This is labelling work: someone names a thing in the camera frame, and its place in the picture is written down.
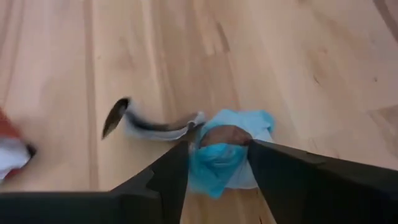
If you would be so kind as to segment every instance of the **wood grain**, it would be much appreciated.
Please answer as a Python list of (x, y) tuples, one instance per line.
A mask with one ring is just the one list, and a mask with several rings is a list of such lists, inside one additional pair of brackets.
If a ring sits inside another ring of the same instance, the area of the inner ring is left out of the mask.
[[(2, 0), (0, 103), (38, 156), (1, 190), (109, 190), (174, 143), (104, 141), (131, 96), (159, 122), (266, 110), (274, 141), (398, 170), (391, 0)], [(183, 223), (274, 223), (258, 190), (187, 194)]]

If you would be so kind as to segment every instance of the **white fabric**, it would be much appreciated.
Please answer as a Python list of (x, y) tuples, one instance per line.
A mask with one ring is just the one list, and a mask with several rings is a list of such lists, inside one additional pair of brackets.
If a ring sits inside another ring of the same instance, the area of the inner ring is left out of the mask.
[(0, 137), (0, 181), (13, 170), (23, 167), (30, 159), (23, 142)]

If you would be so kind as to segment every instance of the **blue cloth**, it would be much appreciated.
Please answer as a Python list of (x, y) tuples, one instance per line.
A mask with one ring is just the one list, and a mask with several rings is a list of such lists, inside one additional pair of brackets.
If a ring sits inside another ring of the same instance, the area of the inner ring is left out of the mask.
[[(190, 154), (189, 187), (194, 192), (205, 193), (213, 198), (220, 197), (227, 185), (239, 186), (239, 179), (255, 181), (246, 159), (246, 147), (219, 143), (198, 148), (204, 135), (221, 125), (235, 125), (247, 131), (254, 139), (271, 141), (270, 133), (274, 130), (275, 121), (263, 110), (221, 110), (201, 128), (195, 142), (195, 150)], [(233, 177), (237, 170), (245, 177)]]

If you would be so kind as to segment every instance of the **red fabric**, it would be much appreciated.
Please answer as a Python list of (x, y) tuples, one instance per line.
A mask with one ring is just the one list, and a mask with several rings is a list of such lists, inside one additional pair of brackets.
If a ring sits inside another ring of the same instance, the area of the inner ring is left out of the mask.
[(0, 136), (7, 136), (10, 138), (21, 138), (21, 134), (19, 131), (14, 128), (10, 122), (10, 120), (7, 118), (7, 116), (4, 114), (2, 109), (0, 108)]

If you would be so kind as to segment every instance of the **red and white object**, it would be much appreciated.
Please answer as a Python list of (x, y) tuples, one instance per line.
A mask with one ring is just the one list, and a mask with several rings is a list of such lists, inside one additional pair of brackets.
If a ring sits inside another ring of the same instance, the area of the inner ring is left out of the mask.
[(21, 139), (19, 131), (0, 109), (0, 183), (17, 174), (34, 154), (33, 147)]

